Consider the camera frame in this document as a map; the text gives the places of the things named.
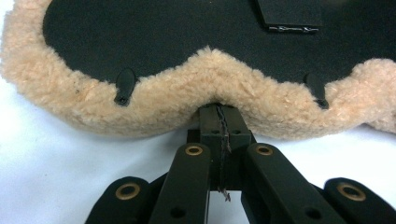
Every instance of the brass grommet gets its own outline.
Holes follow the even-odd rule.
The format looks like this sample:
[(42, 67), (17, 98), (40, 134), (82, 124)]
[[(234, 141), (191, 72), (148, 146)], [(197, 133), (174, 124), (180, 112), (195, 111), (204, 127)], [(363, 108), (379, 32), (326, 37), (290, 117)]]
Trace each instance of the brass grommet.
[(191, 146), (186, 148), (186, 154), (190, 156), (198, 156), (200, 155), (204, 150), (201, 147), (198, 146)]
[[(132, 191), (128, 192), (128, 193), (123, 193), (122, 191), (127, 188), (132, 188)], [(136, 183), (130, 182), (130, 183), (121, 185), (117, 189), (116, 197), (123, 201), (130, 200), (130, 199), (136, 197), (139, 194), (139, 192), (140, 192), (140, 187)]]
[(362, 202), (366, 200), (366, 194), (355, 186), (348, 183), (340, 183), (337, 186), (338, 192), (340, 192), (344, 197), (356, 201)]
[(256, 152), (263, 156), (271, 156), (274, 151), (270, 147), (257, 146)]

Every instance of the fluffy beige fleece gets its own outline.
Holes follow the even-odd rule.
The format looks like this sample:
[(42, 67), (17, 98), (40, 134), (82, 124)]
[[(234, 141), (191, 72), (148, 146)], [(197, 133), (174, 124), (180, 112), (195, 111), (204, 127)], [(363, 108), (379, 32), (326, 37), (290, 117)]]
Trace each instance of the fluffy beige fleece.
[(147, 136), (196, 120), (201, 105), (239, 108), (254, 132), (301, 139), (338, 133), (362, 123), (396, 132), (396, 63), (373, 59), (326, 85), (322, 110), (305, 85), (278, 83), (216, 49), (201, 49), (184, 64), (141, 78), (129, 106), (114, 103), (115, 85), (70, 70), (49, 48), (42, 21), (50, 0), (16, 0), (7, 15), (2, 75), (36, 105), (96, 133)]

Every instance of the white cloth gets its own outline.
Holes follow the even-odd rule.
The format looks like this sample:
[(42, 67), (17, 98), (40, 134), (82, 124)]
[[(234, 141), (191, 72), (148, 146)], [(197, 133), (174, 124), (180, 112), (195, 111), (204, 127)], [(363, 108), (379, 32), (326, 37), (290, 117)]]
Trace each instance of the white cloth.
[[(0, 2), (0, 28), (13, 0)], [(187, 129), (145, 139), (73, 129), (0, 78), (0, 223), (83, 223), (107, 186), (124, 176), (166, 173)], [(362, 125), (304, 141), (257, 136), (278, 147), (311, 183), (357, 180), (396, 207), (396, 138)], [(210, 196), (208, 223), (248, 223), (240, 193)]]

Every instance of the white background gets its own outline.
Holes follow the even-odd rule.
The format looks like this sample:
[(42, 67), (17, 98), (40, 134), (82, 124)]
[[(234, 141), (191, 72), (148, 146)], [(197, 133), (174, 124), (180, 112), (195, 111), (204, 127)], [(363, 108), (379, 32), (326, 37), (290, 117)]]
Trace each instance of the white background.
[[(3, 16), (12, 0), (0, 2)], [(124, 176), (152, 181), (185, 143), (180, 129), (144, 139), (115, 138), (71, 128), (0, 78), (0, 223), (83, 223), (109, 184)], [(305, 178), (361, 182), (396, 207), (396, 138), (367, 125), (304, 141), (257, 136), (281, 149)], [(247, 223), (240, 194), (211, 193), (209, 223)]]

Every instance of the black saddle pad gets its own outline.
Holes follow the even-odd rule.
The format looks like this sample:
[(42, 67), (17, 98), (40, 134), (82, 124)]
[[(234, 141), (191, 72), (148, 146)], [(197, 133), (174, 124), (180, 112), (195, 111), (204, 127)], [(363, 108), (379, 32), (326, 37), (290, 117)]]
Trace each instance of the black saddle pad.
[(109, 82), (125, 68), (155, 75), (206, 46), (281, 82), (327, 83), (365, 60), (396, 59), (396, 1), (319, 4), (313, 35), (270, 32), (256, 0), (53, 0), (43, 31), (70, 68)]

